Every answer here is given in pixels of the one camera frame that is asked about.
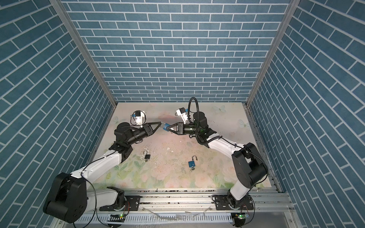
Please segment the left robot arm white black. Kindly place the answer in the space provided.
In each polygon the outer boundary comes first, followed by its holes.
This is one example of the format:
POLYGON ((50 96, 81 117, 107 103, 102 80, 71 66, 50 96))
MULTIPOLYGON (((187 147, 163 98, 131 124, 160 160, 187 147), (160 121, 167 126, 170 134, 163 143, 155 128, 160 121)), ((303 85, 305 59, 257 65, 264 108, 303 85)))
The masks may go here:
POLYGON ((124 190, 112 186, 97 190, 93 182, 124 162, 133 151, 132 145, 152 136, 160 126, 160 122, 145 123, 141 127, 131 126, 127 122, 120 123, 114 131, 116 140, 104 155, 78 170, 60 173, 55 177, 43 212, 73 223, 91 210, 125 210, 127 202, 124 190))

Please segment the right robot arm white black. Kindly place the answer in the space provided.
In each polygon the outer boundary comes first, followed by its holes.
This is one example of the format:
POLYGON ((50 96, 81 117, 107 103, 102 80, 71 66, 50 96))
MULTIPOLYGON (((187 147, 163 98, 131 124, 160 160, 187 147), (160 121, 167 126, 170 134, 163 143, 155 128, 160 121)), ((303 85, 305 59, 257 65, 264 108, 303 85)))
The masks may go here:
POLYGON ((188 108, 176 111, 182 122, 165 124, 164 130, 176 135, 194 137, 198 144, 216 150, 232 159, 237 176, 236 183, 228 190, 226 202, 234 209, 244 206, 255 208, 249 192, 269 174, 268 167, 256 146, 252 143, 241 144, 225 139, 208 125, 205 113, 199 110, 198 100, 190 98, 188 108))

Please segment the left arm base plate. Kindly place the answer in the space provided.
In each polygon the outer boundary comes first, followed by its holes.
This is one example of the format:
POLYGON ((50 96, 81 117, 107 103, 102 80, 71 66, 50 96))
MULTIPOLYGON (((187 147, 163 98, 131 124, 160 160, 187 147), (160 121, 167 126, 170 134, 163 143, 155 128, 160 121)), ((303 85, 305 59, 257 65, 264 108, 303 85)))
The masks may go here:
POLYGON ((138 211, 140 196, 123 196, 119 197, 112 205, 100 207, 100 211, 138 211))

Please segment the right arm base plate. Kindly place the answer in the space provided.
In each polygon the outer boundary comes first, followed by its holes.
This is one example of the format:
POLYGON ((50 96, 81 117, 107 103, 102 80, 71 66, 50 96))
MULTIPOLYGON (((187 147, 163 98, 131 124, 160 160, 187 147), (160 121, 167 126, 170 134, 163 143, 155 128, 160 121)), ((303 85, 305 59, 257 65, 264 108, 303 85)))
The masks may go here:
POLYGON ((253 199, 250 195, 244 196, 241 200, 236 200, 231 195, 213 195, 212 201, 217 211, 254 209, 253 199))

